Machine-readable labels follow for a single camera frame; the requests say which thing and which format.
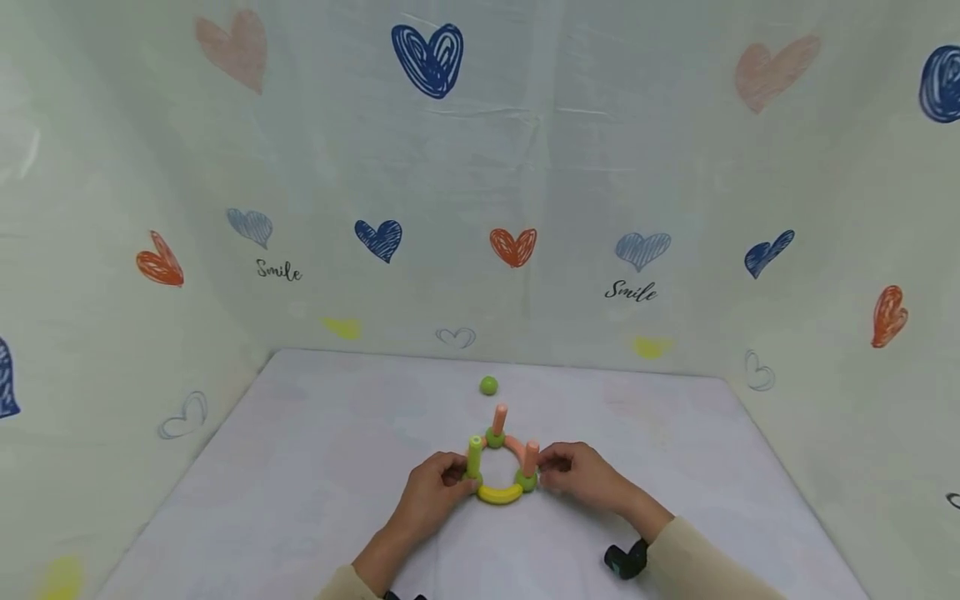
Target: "sleeve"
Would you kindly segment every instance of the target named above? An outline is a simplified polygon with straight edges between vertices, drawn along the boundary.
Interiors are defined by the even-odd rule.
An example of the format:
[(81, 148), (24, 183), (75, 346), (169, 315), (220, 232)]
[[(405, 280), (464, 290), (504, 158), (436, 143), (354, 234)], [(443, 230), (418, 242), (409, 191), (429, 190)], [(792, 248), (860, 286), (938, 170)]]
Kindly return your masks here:
[(670, 600), (784, 600), (680, 517), (650, 545), (647, 565)]
[(316, 600), (380, 600), (357, 576), (352, 564), (338, 568)]

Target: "green ball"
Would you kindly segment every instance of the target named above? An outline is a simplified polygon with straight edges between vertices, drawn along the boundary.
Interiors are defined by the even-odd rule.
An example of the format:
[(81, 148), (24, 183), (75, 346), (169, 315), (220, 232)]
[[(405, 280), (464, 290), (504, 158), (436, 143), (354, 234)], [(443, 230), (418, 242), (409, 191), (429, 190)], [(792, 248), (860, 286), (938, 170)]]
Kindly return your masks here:
[(500, 384), (496, 382), (496, 379), (486, 376), (480, 380), (480, 392), (487, 396), (493, 396), (496, 394), (496, 388), (499, 387), (499, 385)]

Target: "curved yellow piece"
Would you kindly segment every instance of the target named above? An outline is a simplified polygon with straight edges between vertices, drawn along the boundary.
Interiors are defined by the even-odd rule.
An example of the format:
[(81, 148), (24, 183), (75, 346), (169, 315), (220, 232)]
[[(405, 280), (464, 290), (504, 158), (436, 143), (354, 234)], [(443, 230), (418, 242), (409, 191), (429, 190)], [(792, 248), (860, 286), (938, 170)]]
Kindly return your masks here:
[(510, 504), (516, 502), (522, 495), (523, 488), (516, 483), (503, 490), (487, 486), (480, 486), (480, 489), (477, 490), (477, 496), (488, 504)]

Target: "right hand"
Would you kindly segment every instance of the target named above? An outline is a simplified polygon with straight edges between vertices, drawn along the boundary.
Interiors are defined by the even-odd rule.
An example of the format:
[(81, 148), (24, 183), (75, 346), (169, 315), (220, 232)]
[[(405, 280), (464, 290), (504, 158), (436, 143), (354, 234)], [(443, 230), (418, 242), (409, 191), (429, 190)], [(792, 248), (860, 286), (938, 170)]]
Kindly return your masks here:
[(595, 509), (624, 514), (637, 487), (583, 442), (556, 442), (540, 453), (540, 486)]

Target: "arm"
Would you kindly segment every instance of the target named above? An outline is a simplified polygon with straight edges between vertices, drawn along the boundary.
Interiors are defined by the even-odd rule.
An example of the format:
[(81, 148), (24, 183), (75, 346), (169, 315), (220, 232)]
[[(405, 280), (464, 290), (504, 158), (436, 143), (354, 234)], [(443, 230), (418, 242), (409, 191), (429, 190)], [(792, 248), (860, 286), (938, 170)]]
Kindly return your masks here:
[(649, 544), (647, 565), (667, 598), (783, 600), (582, 442), (548, 446), (540, 454), (540, 484), (629, 522)]
[(647, 567), (667, 598), (782, 600), (753, 573), (711, 544), (684, 518), (676, 518), (649, 493), (630, 484), (618, 511), (650, 544)]
[(336, 570), (317, 600), (382, 598), (415, 547), (409, 536), (387, 525), (373, 535), (353, 564)]
[(457, 504), (476, 492), (475, 481), (461, 480), (466, 470), (466, 457), (437, 452), (410, 471), (393, 516), (353, 564), (336, 570), (317, 600), (382, 598), (407, 557), (440, 529)]

